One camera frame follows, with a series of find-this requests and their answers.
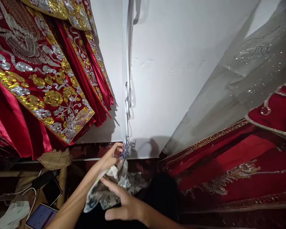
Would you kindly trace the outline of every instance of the smartphone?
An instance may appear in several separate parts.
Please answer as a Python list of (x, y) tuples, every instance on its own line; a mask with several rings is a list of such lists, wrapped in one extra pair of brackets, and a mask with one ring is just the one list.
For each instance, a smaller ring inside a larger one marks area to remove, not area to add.
[(52, 206), (62, 193), (56, 178), (49, 181), (42, 188), (42, 191), (44, 193), (45, 198), (47, 199), (49, 206)]
[(44, 229), (52, 221), (56, 213), (57, 210), (47, 205), (39, 204), (25, 222), (25, 225), (30, 229)]

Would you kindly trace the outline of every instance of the hanging garment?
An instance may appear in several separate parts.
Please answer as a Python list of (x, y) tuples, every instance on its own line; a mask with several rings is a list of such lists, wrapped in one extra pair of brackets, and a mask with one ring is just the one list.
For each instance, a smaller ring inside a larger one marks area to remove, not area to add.
[(247, 120), (160, 161), (158, 171), (177, 181), (182, 223), (286, 228), (286, 140)]
[(128, 162), (124, 159), (110, 169), (102, 171), (87, 193), (84, 213), (90, 212), (98, 203), (100, 203), (103, 210), (120, 203), (120, 198), (100, 182), (103, 176), (108, 177), (119, 186), (125, 188), (131, 195), (135, 195), (142, 188), (147, 187), (148, 184), (144, 182), (141, 173), (127, 173), (127, 171)]
[(113, 96), (88, 1), (22, 2), (0, 0), (0, 134), (35, 160), (100, 126)]
[(286, 139), (286, 83), (245, 117), (250, 123)]

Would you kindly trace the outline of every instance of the red satin fabric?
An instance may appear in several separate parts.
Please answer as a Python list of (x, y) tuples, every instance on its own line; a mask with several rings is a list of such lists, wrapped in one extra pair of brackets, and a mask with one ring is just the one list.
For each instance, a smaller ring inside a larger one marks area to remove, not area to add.
[(86, 36), (84, 36), (84, 32), (81, 31), (81, 34), (82, 34), (83, 43), (85, 45), (87, 53), (89, 53), (89, 58), (91, 58), (91, 61), (93, 63), (92, 68), (93, 68), (95, 77), (97, 78), (100, 90), (102, 91), (102, 94), (104, 95), (103, 100), (105, 102), (107, 109), (111, 110), (110, 106), (114, 104), (114, 97), (113, 97), (113, 95), (110, 91), (110, 88), (106, 82), (105, 76), (103, 75), (103, 73), (101, 71), (101, 68), (98, 64), (98, 61), (97, 61), (97, 59), (96, 59), (96, 57), (92, 51), (92, 48), (91, 48)]

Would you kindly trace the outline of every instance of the finger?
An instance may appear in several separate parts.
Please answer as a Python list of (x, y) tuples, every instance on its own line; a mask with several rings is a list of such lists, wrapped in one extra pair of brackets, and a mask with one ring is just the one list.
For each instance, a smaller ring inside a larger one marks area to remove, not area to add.
[(119, 158), (119, 157), (112, 157), (112, 158), (109, 158), (107, 161), (108, 161), (108, 164), (109, 164), (110, 166), (113, 166), (113, 165), (115, 165), (115, 164), (121, 163), (121, 162), (122, 162), (122, 159)]
[(121, 220), (128, 220), (129, 213), (126, 207), (119, 207), (119, 208), (112, 208), (106, 211), (105, 213), (106, 220), (114, 220), (114, 219), (121, 219)]
[(120, 197), (121, 201), (125, 200), (125, 198), (127, 197), (127, 192), (111, 180), (102, 177), (101, 182), (105, 186), (107, 186), (112, 192), (114, 192), (118, 197)]
[(119, 151), (119, 152), (123, 152), (123, 148), (120, 148), (120, 147), (117, 147), (117, 149), (116, 149), (117, 151)]

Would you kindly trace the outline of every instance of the gold embroidery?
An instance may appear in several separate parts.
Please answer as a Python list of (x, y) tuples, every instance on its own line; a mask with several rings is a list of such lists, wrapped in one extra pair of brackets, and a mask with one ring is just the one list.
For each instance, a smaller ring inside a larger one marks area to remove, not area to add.
[[(42, 15), (28, 7), (21, 8), (23, 4), (16, 0), (4, 2), (6, 4), (0, 4), (0, 12), (3, 12), (0, 24), (5, 27), (6, 31), (0, 35), (4, 37), (0, 39), (0, 53), (8, 58), (0, 56), (2, 62), (0, 63), (0, 68), (2, 68), (0, 69), (0, 83), (53, 134), (70, 144), (79, 130), (76, 126), (79, 125), (82, 128), (93, 116), (94, 111), (85, 98), (80, 99), (84, 94), (79, 85), (76, 88), (77, 94), (69, 95), (67, 104), (62, 104), (63, 89), (70, 87), (66, 77), (70, 78), (74, 76), (74, 73)], [(28, 22), (18, 21), (23, 15), (28, 17)], [(16, 40), (8, 39), (10, 37), (8, 35), (15, 35)], [(3, 48), (6, 45), (11, 48), (11, 52)], [(12, 65), (17, 71), (22, 72), (25, 78), (15, 72), (7, 71)], [(45, 78), (42, 76), (44, 72), (49, 73)], [(41, 96), (37, 89), (45, 94)], [(66, 129), (62, 128), (64, 121), (67, 121)]]
[(47, 75), (47, 77), (44, 79), (44, 81), (48, 84), (48, 85), (52, 85), (53, 84), (53, 76), (51, 75)]
[(50, 90), (45, 94), (44, 102), (52, 107), (58, 107), (63, 102), (63, 97), (60, 92)]
[(52, 125), (54, 123), (54, 120), (52, 117), (46, 117), (44, 119), (42, 119), (42, 121), (46, 124), (46, 125)]
[(192, 198), (195, 199), (194, 188), (199, 188), (201, 191), (207, 191), (211, 194), (216, 193), (216, 194), (224, 196), (228, 194), (225, 187), (228, 184), (233, 183), (233, 181), (236, 181), (239, 179), (251, 178), (252, 175), (256, 175), (256, 174), (285, 174), (286, 173), (286, 170), (261, 171), (260, 167), (255, 166), (254, 164), (255, 162), (257, 162), (257, 160), (252, 160), (250, 162), (243, 163), (235, 167), (234, 169), (227, 171), (225, 175), (219, 178), (216, 178), (208, 182), (204, 182), (200, 185), (193, 186), (192, 188), (183, 192), (183, 194), (186, 196), (187, 193), (190, 192)]
[(70, 80), (71, 80), (72, 86), (76, 89), (79, 86), (79, 83), (77, 79), (75, 78), (75, 76), (72, 76)]
[(227, 171), (225, 175), (220, 178), (211, 180), (209, 182), (204, 182), (201, 185), (194, 186), (194, 188), (199, 188), (202, 191), (208, 191), (210, 193), (217, 193), (220, 195), (227, 195), (228, 192), (224, 188), (227, 184), (232, 183), (233, 180), (251, 178), (251, 175), (256, 174), (257, 171), (261, 170), (260, 167), (255, 167), (254, 162), (256, 160), (243, 163), (234, 169)]
[(207, 138), (199, 141), (198, 143), (196, 143), (196, 144), (192, 145), (191, 147), (181, 151), (180, 153), (177, 153), (177, 154), (175, 154), (175, 155), (173, 155), (171, 157), (165, 158), (163, 161), (159, 161), (159, 163), (161, 163), (161, 162), (165, 163), (166, 164), (165, 167), (166, 167), (166, 169), (168, 171), (168, 166), (172, 162), (176, 163), (176, 162), (180, 161), (182, 158), (184, 158), (186, 155), (192, 153), (196, 149), (198, 149), (198, 148), (200, 148), (202, 146), (205, 146), (205, 145), (209, 144), (210, 142), (216, 140), (217, 138), (222, 137), (222, 136), (226, 135), (227, 133), (229, 133), (229, 132), (231, 132), (233, 130), (236, 130), (236, 129), (238, 129), (238, 128), (240, 128), (240, 127), (242, 127), (242, 126), (244, 126), (244, 125), (246, 125), (248, 123), (249, 122), (247, 120), (242, 119), (239, 122), (237, 122), (237, 123), (235, 123), (235, 124), (225, 128), (224, 130), (219, 131), (216, 134), (213, 134), (210, 137), (207, 137)]
[(72, 87), (65, 87), (64, 91), (63, 91), (63, 97), (64, 97), (64, 101), (67, 103), (68, 99), (70, 98), (71, 95), (77, 95), (77, 93), (75, 92), (75, 90)]
[(33, 83), (38, 87), (45, 85), (44, 80), (42, 78), (38, 78), (36, 74), (30, 75), (29, 79), (33, 80)]
[(91, 30), (89, 18), (81, 1), (75, 0), (21, 0), (27, 6), (62, 20), (69, 20), (74, 28)]
[(86, 31), (85, 35), (86, 35), (86, 37), (88, 39), (88, 42), (89, 42), (89, 44), (91, 46), (92, 52), (93, 52), (93, 54), (94, 54), (94, 56), (95, 56), (95, 58), (96, 58), (96, 60), (98, 62), (98, 65), (99, 65), (99, 67), (100, 67), (100, 69), (101, 69), (101, 71), (103, 73), (103, 76), (105, 77), (107, 86), (108, 86), (108, 88), (109, 88), (109, 90), (110, 90), (110, 92), (112, 94), (111, 87), (110, 87), (109, 82), (108, 82), (107, 74), (106, 74), (106, 72), (104, 70), (103, 63), (100, 61), (100, 57), (99, 57), (98, 51), (96, 49), (96, 46), (95, 46), (94, 39), (93, 39), (93, 36), (91, 34), (91, 31)]
[(38, 10), (44, 14), (56, 17), (62, 20), (67, 20), (67, 9), (64, 6), (63, 1), (48, 0), (45, 1), (33, 1), (33, 0), (21, 0), (24, 4), (29, 7)]
[[(99, 101), (101, 102), (103, 108), (106, 110), (107, 114), (109, 115), (109, 112), (108, 112), (108, 110), (107, 110), (107, 108), (106, 108), (106, 106), (104, 104), (104, 101), (103, 101), (102, 92), (100, 91), (100, 89), (98, 87), (97, 80), (96, 80), (96, 78), (94, 76), (93, 69), (92, 69), (92, 67), (89, 64), (89, 59), (87, 58), (86, 50), (85, 50), (84, 47), (81, 47), (81, 45), (83, 45), (82, 40), (79, 39), (78, 44), (76, 44), (74, 42), (75, 39), (73, 40), (72, 35), (69, 33), (70, 26), (68, 26), (66, 23), (64, 23), (64, 28), (65, 28), (65, 31), (68, 34), (68, 37), (70, 38), (71, 45), (72, 45), (72, 47), (73, 47), (73, 49), (74, 49), (74, 51), (75, 51), (75, 53), (76, 53), (76, 55), (78, 57), (78, 60), (80, 61), (82, 67), (85, 70), (86, 77), (89, 79), (89, 83), (90, 83), (91, 87), (93, 88), (93, 91), (94, 91), (95, 95), (97, 95), (97, 97), (99, 98)], [(77, 34), (80, 37), (79, 33), (74, 32), (74, 31), (72, 31), (72, 33), (73, 34)]]
[(38, 108), (44, 108), (44, 102), (34, 95), (19, 96), (25, 107), (37, 110)]
[(82, 129), (81, 125), (76, 125), (75, 130), (76, 132), (79, 132)]

